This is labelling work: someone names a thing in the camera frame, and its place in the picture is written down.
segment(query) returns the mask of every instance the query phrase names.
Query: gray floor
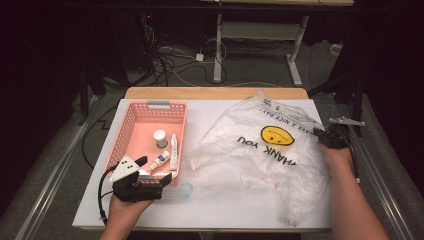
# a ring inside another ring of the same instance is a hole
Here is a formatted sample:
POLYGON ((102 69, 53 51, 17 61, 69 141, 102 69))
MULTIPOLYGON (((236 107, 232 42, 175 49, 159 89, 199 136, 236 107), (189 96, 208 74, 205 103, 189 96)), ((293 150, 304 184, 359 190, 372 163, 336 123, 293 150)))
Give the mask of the gray floor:
MULTIPOLYGON (((264 43, 262 46, 271 45, 270 43, 264 43)), ((195 56, 198 52, 184 45, 173 47, 178 49, 174 50, 173 54, 195 56)), ((238 53, 236 53, 235 51, 231 51, 229 47, 226 60, 224 60, 223 63, 227 74, 227 80, 220 86, 294 87, 285 61, 285 54, 290 53, 292 47, 293 45, 291 43, 283 42, 273 50, 256 48, 256 50, 258 50, 257 52, 251 52, 247 56, 245 50, 238 50, 238 53)), ((314 46, 301 47, 296 64, 304 83, 303 87, 306 90, 316 87, 327 80, 334 62, 337 59, 335 56, 328 53, 329 47, 330 44, 328 42, 322 42, 314 46)), ((171 58, 178 64, 184 64, 185 62, 191 61, 190 59, 181 57, 171 58)), ((206 62, 212 60, 213 58, 211 57, 205 59, 206 62)), ((205 67, 208 79, 212 79, 212 64, 203 63, 196 65, 205 67)), ((194 67, 178 73, 183 69, 185 68, 174 69, 175 74, 168 79, 169 86, 213 86, 213 84, 206 82, 205 70, 203 68, 194 67)), ((139 76, 136 69, 129 69, 128 75, 131 80, 139 76)), ((149 78, 139 85, 146 86, 150 84, 154 84, 153 78, 149 78)), ((110 79, 105 80, 105 85, 107 87, 106 95, 103 97, 93 97, 90 118, 88 119, 88 123, 83 127, 78 126, 81 113, 78 111, 79 105, 76 101, 75 114, 56 134, 50 144, 46 146, 28 174, 25 183, 22 185, 14 201, 2 216, 0 220, 0 239, 15 239, 20 231, 21 234, 29 233, 27 236, 29 239, 96 239, 100 236, 100 232, 81 230, 71 226, 76 210, 78 209, 79 201, 83 196, 86 184, 91 175, 91 168, 84 161, 81 142, 78 142, 75 149, 70 148, 70 146, 72 146, 72 141, 76 139, 75 136, 86 131, 88 126, 91 126, 100 116, 115 106, 118 100, 123 97, 126 90, 110 79), (37 199, 40 194, 49 190, 43 190, 43 188, 46 187, 46 183, 50 182, 49 177, 55 173, 57 170, 55 167, 57 166, 62 166, 63 169, 63 172, 57 173, 57 176, 61 176, 55 182, 58 190, 52 191, 52 195, 50 196, 52 201, 45 206, 44 209, 46 211, 35 213, 35 215, 39 216, 37 221, 39 225, 35 224, 33 231, 23 232, 22 226, 31 213, 31 210, 40 208, 37 208, 37 205, 35 205, 37 199)), ((329 117, 341 116, 339 106, 334 104, 331 95, 319 94, 314 96, 313 99, 316 102, 324 123, 329 117)), ((113 116, 113 111, 102 116, 101 119, 106 120, 106 128, 111 124, 113 116)), ((408 178, 406 172, 402 170, 402 166, 399 164, 398 160, 396 160, 395 153, 390 150, 390 145, 387 139, 385 139, 384 132, 381 133, 381 127, 379 127, 378 120, 375 119, 372 107, 369 105, 366 98, 364 101, 363 116, 366 120, 375 123, 373 128, 367 128, 367 130, 364 131, 364 138, 366 138, 367 144, 373 146, 373 151, 371 151, 372 157, 375 157, 378 162, 393 159, 392 165, 386 163, 382 168, 384 171, 396 171, 396 173, 393 173, 396 177, 393 180, 391 176, 389 176, 386 177, 385 180, 387 179, 389 181, 390 188, 395 188, 394 191, 397 191, 397 193, 400 194, 403 190, 399 188, 403 188, 412 196, 412 200, 410 201, 404 201, 405 196, 400 196, 400 199, 397 201, 399 206, 402 207, 401 212, 404 213, 402 216, 407 220, 409 228, 414 230, 412 236, 422 236, 424 226, 423 220, 420 220, 417 214, 414 213, 414 211, 424 212, 422 197, 419 194, 417 195, 415 186, 408 178), (385 149, 375 150, 381 148, 381 144, 385 144, 385 149)), ((87 135, 84 146, 86 157, 91 164, 95 164, 106 136, 107 130, 102 130, 101 124, 95 124, 87 135)), ((391 219, 387 217, 386 209, 381 204, 381 196, 376 194, 375 184, 370 180, 371 177, 369 173, 364 170, 363 163, 360 164, 360 170, 362 170, 363 173, 362 187, 364 192, 371 205, 382 219, 390 238, 402 239, 399 237, 401 234, 393 227, 391 219)), ((164 238, 148 239, 176 239, 175 235, 169 238, 167 238, 167 236, 169 235, 165 235, 164 238)), ((215 239, 230 238, 231 234, 215 235, 215 239)), ((181 239, 189 238, 188 236, 181 236, 181 239)), ((332 239, 332 237, 330 233, 302 234, 302 239, 332 239)))

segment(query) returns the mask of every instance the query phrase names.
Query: human hand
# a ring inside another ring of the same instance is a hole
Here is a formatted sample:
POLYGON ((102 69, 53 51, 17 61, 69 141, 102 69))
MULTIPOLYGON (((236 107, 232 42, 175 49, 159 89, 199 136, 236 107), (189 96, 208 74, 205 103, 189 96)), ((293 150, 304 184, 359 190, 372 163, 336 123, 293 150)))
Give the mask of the human hand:
POLYGON ((348 148, 333 149, 317 142, 318 147, 324 154, 324 160, 330 169, 330 175, 335 172, 350 171, 353 173, 352 156, 348 148))
POLYGON ((153 203, 153 200, 136 203, 122 202, 112 195, 109 203, 109 217, 101 239, 126 239, 140 215, 153 203))

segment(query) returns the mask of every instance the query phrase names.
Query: small object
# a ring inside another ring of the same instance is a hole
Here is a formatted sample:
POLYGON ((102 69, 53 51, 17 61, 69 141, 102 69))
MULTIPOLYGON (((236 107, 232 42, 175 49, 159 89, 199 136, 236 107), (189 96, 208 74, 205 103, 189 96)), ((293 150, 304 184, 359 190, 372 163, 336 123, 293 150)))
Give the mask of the small object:
POLYGON ((365 122, 358 122, 349 118, 345 118, 344 116, 341 118, 330 118, 329 122, 331 123, 338 123, 338 124, 345 124, 345 125, 354 125, 354 126, 365 126, 365 122))
POLYGON ((314 128, 313 134, 318 140, 332 149, 341 149, 349 146, 349 129, 347 125, 331 124, 325 130, 314 128))
POLYGON ((166 140, 166 132, 163 130, 157 130, 153 133, 153 138, 156 140, 156 146, 158 148, 165 148, 168 146, 168 140, 166 140))
POLYGON ((113 194, 123 202, 139 202, 162 198, 163 188, 172 181, 172 174, 163 178, 143 176, 137 173, 127 176, 112 185, 113 194))
POLYGON ((169 170, 175 171, 178 166, 178 143, 177 135, 172 134, 171 137, 171 160, 169 160, 169 170))
POLYGON ((339 56, 340 52, 342 51, 343 45, 342 44, 333 44, 330 47, 330 54, 334 56, 339 56))
POLYGON ((177 190, 177 195, 179 197, 187 199, 190 197, 191 192, 193 191, 193 185, 191 185, 190 183, 183 183, 178 185, 176 190, 177 190))
POLYGON ((198 62, 203 62, 203 54, 201 54, 201 53, 198 53, 198 54, 196 54, 196 61, 198 61, 198 62))
POLYGON ((149 171, 155 170, 157 167, 162 166, 166 161, 169 160, 171 154, 168 151, 163 151, 149 166, 149 171))
POLYGON ((128 175, 131 175, 134 172, 137 172, 140 169, 140 166, 137 165, 134 160, 129 156, 125 155, 122 160, 119 162, 112 176, 109 178, 109 182, 116 182, 128 175))
POLYGON ((290 146, 294 143, 293 136, 277 126, 266 126, 262 128, 261 137, 262 140, 270 144, 290 146))

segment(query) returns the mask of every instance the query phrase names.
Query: desk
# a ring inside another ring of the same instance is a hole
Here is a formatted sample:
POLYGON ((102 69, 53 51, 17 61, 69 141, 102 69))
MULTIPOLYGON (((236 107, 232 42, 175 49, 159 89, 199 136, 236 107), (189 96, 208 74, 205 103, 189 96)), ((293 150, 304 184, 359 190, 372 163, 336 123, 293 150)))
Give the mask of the desk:
MULTIPOLYGON (((202 0, 206 2, 214 2, 214 0, 202 0)), ((223 3, 261 3, 261 4, 277 4, 277 5, 323 5, 323 6, 352 6, 353 0, 221 0, 223 3)), ((303 16, 298 24, 281 24, 281 23, 252 23, 252 22, 227 22, 223 21, 222 14, 218 14, 217 30, 216 30, 216 57, 214 66, 213 81, 221 82, 222 69, 222 38, 250 38, 250 39, 269 39, 269 40, 294 40, 293 53, 287 54, 287 64, 290 70, 292 80, 295 86, 301 87, 299 71, 295 63, 302 43, 303 34, 306 30, 309 16, 303 16)))
MULTIPOLYGON (((246 97, 252 96, 259 88, 130 88, 123 101, 131 101, 134 98, 142 99, 186 99, 187 101, 187 123, 182 151, 182 169, 180 171, 180 183, 187 182, 189 175, 184 168, 184 153, 188 153, 196 147, 196 143, 222 114, 222 109, 227 109, 246 97), (205 109, 205 102, 211 105, 207 110, 199 111, 199 106, 205 109)), ((312 100, 307 99, 305 90, 266 88, 265 94, 271 99, 287 99, 287 104, 302 103, 308 114, 319 119, 318 112, 312 100)), ((103 222, 99 220, 97 206, 97 187, 100 176, 104 170, 105 163, 110 154, 111 147, 120 127, 125 108, 121 105, 117 110, 115 119, 109 130, 108 137, 97 160, 92 176, 88 183, 86 192, 74 219, 73 226, 83 229, 102 229, 103 222)), ((103 191, 111 189, 108 181, 104 182, 103 191)), ((163 198, 155 201, 144 213, 136 224, 136 229, 150 231, 195 231, 195 232, 321 232, 329 231, 330 223, 330 188, 326 188, 317 209, 310 214, 306 220, 299 223, 297 227, 282 223, 276 199, 269 199, 268 194, 256 194, 252 201, 250 198, 232 198, 232 192, 215 196, 212 198, 195 198, 189 200, 173 197, 175 189, 167 186, 164 189, 163 198)), ((108 209, 109 197, 103 199, 104 209, 108 209)))

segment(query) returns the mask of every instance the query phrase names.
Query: pink plastic basket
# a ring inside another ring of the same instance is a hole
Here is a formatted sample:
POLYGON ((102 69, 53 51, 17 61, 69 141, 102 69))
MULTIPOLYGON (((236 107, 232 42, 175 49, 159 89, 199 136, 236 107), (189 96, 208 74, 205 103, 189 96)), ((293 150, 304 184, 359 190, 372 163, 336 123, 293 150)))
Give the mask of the pink plastic basket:
POLYGON ((148 170, 150 164, 164 150, 171 152, 171 136, 177 136, 178 165, 177 170, 169 170, 169 161, 151 172, 151 175, 172 173, 172 183, 178 183, 182 142, 186 122, 187 104, 184 102, 134 100, 129 103, 124 120, 115 139, 112 152, 108 158, 105 170, 116 165, 127 155, 134 161, 147 156, 148 162, 141 168, 148 170), (153 138, 156 130, 164 130, 168 146, 158 148, 153 138))

